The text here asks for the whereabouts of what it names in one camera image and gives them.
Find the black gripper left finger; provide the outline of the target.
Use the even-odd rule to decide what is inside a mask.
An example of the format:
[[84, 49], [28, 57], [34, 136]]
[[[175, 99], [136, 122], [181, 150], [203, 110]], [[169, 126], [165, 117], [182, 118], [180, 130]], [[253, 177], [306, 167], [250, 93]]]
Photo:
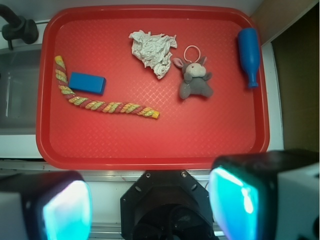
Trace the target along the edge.
[[90, 187], [76, 171], [0, 178], [2, 240], [87, 240], [92, 217]]

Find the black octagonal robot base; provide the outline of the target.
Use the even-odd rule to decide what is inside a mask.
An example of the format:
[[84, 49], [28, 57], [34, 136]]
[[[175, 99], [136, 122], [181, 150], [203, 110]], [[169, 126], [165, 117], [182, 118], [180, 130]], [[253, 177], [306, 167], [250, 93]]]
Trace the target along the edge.
[[120, 198], [125, 240], [216, 240], [209, 192], [185, 170], [149, 170]]

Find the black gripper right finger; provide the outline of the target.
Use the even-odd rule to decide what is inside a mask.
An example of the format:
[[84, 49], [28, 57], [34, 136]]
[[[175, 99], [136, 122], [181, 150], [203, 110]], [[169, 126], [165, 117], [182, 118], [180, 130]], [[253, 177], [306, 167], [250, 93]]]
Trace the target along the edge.
[[208, 192], [214, 221], [229, 240], [320, 237], [320, 155], [316, 151], [217, 157]]

